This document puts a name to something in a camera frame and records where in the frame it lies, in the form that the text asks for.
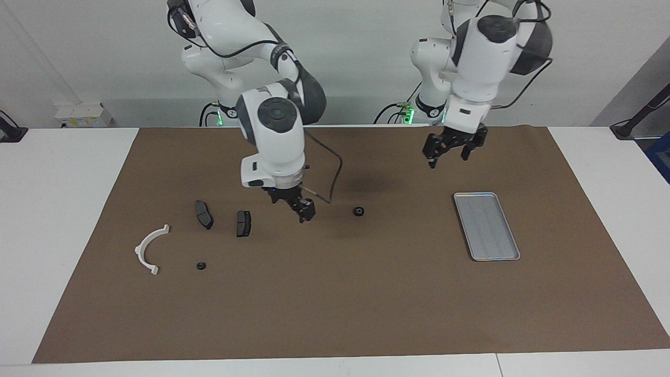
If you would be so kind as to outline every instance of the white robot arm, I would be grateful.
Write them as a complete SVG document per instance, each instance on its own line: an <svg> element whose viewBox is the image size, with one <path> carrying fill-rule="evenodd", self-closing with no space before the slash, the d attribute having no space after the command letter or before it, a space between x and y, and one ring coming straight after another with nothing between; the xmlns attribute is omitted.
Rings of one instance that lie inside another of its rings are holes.
<svg viewBox="0 0 670 377"><path fill-rule="evenodd" d="M242 161L242 185L263 188L273 203L286 201L300 222L311 220L316 214L314 202L302 197L300 187L305 170L303 124L315 123L323 115L323 88L277 32L255 18L253 0L167 4L173 31L193 43L182 52L184 65L212 84L224 124L239 126L258 149L258 154ZM195 37L204 46L191 41ZM242 93L242 80L230 69L256 58L268 61L283 79Z"/></svg>
<svg viewBox="0 0 670 377"><path fill-rule="evenodd" d="M462 157L484 144L482 124L508 72L526 75L545 64L552 47L546 21L551 17L541 0L492 0L512 17L479 17L486 0L447 0L442 25L450 40L424 38L412 47L412 63L423 79L414 99L419 119L445 126L431 134L423 153L432 168L449 149L464 146Z"/></svg>

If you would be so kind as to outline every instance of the metal tray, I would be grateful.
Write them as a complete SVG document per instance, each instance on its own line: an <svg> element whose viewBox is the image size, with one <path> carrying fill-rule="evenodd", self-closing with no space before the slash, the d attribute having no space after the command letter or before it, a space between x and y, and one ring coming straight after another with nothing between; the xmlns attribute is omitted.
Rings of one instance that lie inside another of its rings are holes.
<svg viewBox="0 0 670 377"><path fill-rule="evenodd" d="M518 260L521 257L498 195L456 193L454 201L474 260Z"/></svg>

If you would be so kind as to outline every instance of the white plastic bracket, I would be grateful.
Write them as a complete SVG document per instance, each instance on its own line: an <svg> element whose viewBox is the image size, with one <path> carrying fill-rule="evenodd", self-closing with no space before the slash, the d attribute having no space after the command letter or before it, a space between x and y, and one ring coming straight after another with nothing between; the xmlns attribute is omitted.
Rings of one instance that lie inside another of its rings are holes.
<svg viewBox="0 0 670 377"><path fill-rule="evenodd" d="M260 154L242 159L240 177L242 178L242 185L244 187L258 187L252 186L251 183L258 183L259 181L263 182L263 184L259 185L262 187L274 187L277 185L275 179L263 168Z"/></svg>
<svg viewBox="0 0 670 377"><path fill-rule="evenodd" d="M144 251L147 249L147 246L151 243L151 241L153 241L156 237L159 237L163 234L168 234L169 232L170 226L165 224L163 229L158 229L149 233L149 235L145 237L145 239L142 240L142 242L135 248L135 254L137 254L139 262L142 263L146 268L150 269L152 275L158 274L158 266L147 263L147 261L144 259Z"/></svg>

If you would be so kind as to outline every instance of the dark gray joint cap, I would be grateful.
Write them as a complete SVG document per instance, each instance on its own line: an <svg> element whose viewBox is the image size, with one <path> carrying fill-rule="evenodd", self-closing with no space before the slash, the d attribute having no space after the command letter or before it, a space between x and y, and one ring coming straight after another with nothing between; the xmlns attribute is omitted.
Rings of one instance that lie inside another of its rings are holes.
<svg viewBox="0 0 670 377"><path fill-rule="evenodd" d="M258 119L274 132L285 133L293 129L297 119L297 109L288 99L268 98L258 108Z"/></svg>
<svg viewBox="0 0 670 377"><path fill-rule="evenodd" d="M493 43L505 43L517 34L517 25L511 18L487 15L477 22L477 28Z"/></svg>

